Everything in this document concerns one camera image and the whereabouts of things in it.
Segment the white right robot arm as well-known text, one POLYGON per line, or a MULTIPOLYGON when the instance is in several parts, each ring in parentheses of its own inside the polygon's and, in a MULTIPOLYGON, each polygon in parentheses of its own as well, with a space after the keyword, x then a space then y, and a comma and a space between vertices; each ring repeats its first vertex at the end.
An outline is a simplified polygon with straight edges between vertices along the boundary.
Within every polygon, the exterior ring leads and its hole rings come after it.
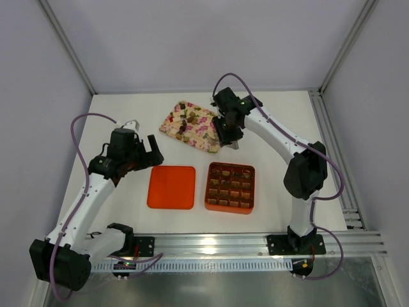
POLYGON ((301 139, 277 122, 251 94, 240 98, 227 87, 212 99, 211 105, 218 110, 212 122, 220 146, 233 145, 247 129, 270 145, 286 163, 283 182, 292 196, 287 245, 293 253, 309 251, 317 233, 310 222, 313 198, 319 195, 328 177, 325 146, 319 141, 306 147, 300 145, 301 139))

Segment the metal tongs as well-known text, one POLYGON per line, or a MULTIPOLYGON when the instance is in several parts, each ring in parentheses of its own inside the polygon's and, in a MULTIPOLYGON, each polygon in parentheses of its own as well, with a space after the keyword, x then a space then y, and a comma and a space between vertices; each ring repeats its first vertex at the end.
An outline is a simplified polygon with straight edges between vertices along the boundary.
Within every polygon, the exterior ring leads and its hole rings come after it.
POLYGON ((224 144, 219 138, 215 137, 208 137, 208 142, 210 144, 210 148, 214 152, 218 152, 221 148, 230 148, 233 150, 239 149, 238 141, 233 141, 230 143, 224 144))

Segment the orange box lid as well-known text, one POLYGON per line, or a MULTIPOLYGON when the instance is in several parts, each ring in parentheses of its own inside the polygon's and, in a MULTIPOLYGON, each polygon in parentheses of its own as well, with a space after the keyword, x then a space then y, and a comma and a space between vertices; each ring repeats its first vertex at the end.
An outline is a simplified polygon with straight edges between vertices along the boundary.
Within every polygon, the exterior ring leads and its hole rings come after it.
POLYGON ((151 209, 190 210, 194 206, 196 170, 192 166, 155 166, 147 205, 151 209))

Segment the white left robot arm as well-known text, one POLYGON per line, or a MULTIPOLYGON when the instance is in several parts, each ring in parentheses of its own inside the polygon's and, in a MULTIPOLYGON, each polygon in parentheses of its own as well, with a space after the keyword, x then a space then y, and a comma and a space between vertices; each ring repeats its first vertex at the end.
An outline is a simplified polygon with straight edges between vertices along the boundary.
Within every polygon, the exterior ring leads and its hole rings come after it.
POLYGON ((135 246, 132 227, 111 223, 100 235, 86 240, 100 208, 128 173, 159 166, 164 157, 153 134, 151 146, 131 129, 118 128, 104 144, 107 152, 97 155, 86 169, 85 183, 62 221, 45 239, 36 239, 29 254, 39 280, 72 291, 87 282, 92 265, 108 256, 128 256, 135 246))

